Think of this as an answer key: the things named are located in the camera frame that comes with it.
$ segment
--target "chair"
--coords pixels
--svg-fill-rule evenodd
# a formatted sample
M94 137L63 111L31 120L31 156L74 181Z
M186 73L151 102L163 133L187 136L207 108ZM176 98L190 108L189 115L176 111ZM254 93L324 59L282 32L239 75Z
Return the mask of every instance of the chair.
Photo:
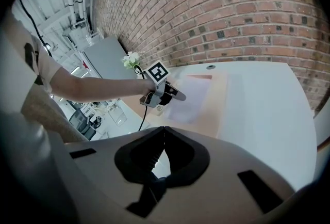
M88 140L96 134L95 124L89 121L80 109L77 109L75 113L69 119L69 122Z

